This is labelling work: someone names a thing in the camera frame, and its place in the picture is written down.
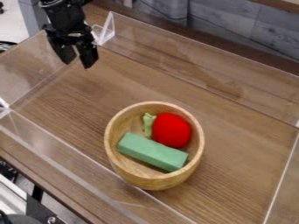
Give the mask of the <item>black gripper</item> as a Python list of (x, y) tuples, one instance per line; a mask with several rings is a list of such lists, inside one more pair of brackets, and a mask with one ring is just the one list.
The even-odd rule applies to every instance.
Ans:
[(91, 27), (85, 23), (83, 5), (87, 0), (40, 0), (49, 24), (43, 26), (51, 48), (64, 64), (69, 64), (77, 54), (85, 69), (99, 60), (97, 47), (93, 45)]

